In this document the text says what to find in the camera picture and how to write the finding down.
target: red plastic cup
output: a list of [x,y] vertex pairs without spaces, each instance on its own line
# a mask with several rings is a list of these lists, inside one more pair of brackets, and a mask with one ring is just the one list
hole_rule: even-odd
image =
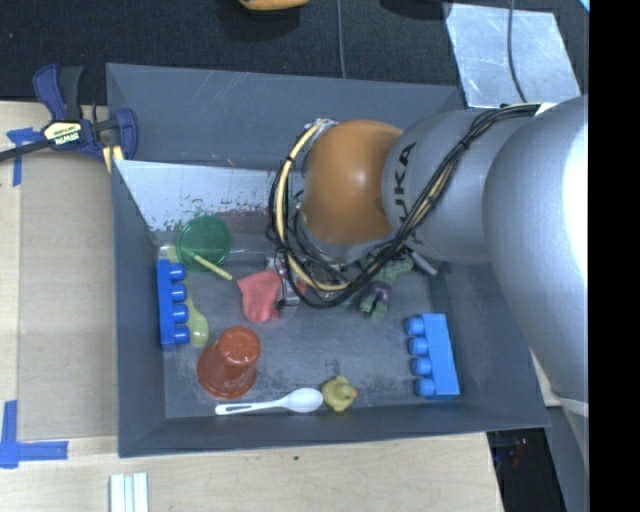
[[218,398],[238,398],[256,380],[260,339],[251,329],[235,326],[224,331],[198,359],[200,385]]

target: yellow toy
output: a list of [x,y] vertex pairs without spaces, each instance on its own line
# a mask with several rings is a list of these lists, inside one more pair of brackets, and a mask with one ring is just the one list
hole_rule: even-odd
[[354,389],[343,375],[338,375],[322,386],[322,397],[325,403],[336,412],[344,411],[357,396],[358,390]]

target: yellow stick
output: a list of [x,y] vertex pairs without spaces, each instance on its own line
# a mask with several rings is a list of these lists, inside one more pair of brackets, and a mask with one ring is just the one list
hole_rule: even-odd
[[233,276],[229,274],[229,272],[227,272],[226,270],[222,270],[219,266],[214,265],[210,261],[205,260],[202,256],[198,256],[193,252],[191,253],[191,255],[193,256],[193,259],[196,260],[198,263],[200,263],[201,265],[204,265],[209,270],[211,270],[212,272],[215,272],[219,276],[224,277],[227,281],[231,281],[233,279]]

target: white plastic spoon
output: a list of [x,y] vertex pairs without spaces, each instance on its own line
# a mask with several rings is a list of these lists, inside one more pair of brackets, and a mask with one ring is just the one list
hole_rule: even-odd
[[241,412],[284,407],[293,412],[311,412],[322,405],[322,393],[313,388],[300,388],[292,391],[280,400],[253,404],[221,404],[216,405],[216,414],[236,414]]

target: green cup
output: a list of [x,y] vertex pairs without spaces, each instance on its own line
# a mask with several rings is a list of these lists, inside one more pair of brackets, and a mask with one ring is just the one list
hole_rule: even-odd
[[190,220],[178,233],[176,252],[182,264],[189,270],[209,272],[194,256],[220,265],[231,249],[231,232],[227,224],[215,215],[203,215]]

